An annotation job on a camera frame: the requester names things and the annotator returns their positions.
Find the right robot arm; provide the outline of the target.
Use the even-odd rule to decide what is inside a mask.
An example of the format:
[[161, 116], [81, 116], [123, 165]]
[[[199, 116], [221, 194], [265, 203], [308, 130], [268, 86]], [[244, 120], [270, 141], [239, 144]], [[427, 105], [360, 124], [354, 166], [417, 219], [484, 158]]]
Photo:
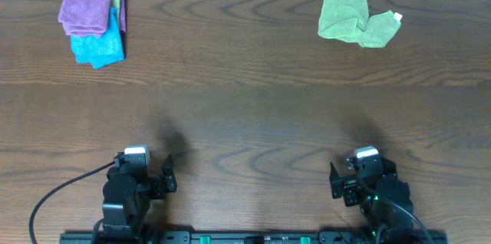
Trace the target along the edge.
[[414, 230], [409, 185], [398, 179], [396, 164], [380, 155], [348, 158], [352, 174], [340, 176], [331, 163], [329, 181], [334, 199], [359, 206], [375, 236], [384, 242], [404, 240]]

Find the light green microfiber cloth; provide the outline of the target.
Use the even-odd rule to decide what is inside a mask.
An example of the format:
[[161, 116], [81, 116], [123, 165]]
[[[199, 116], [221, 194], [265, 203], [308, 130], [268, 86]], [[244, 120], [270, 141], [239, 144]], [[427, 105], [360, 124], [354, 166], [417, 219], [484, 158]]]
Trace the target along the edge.
[[402, 18], [391, 10], [370, 16], [367, 0], [324, 0], [318, 35], [362, 48], [383, 48], [396, 35]]

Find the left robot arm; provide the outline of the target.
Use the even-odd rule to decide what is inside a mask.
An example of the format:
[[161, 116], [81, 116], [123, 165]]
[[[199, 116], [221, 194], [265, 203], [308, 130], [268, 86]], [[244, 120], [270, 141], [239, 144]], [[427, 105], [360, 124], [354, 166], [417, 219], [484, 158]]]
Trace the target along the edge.
[[115, 156], [103, 188], [104, 238], [135, 242], [144, 238], [143, 223], [150, 202], [163, 200], [177, 190], [173, 168], [173, 156], [168, 155], [161, 173], [149, 176], [145, 153], [121, 152]]

